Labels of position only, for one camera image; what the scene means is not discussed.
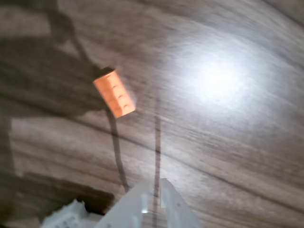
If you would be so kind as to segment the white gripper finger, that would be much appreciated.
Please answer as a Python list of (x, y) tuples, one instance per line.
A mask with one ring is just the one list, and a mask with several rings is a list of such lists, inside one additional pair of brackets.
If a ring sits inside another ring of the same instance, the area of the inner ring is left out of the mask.
[(129, 190), (96, 224), (97, 228), (140, 228), (148, 213), (153, 184), (142, 182)]
[(168, 228), (202, 228), (203, 225), (170, 181), (160, 179), (161, 207), (165, 208)]

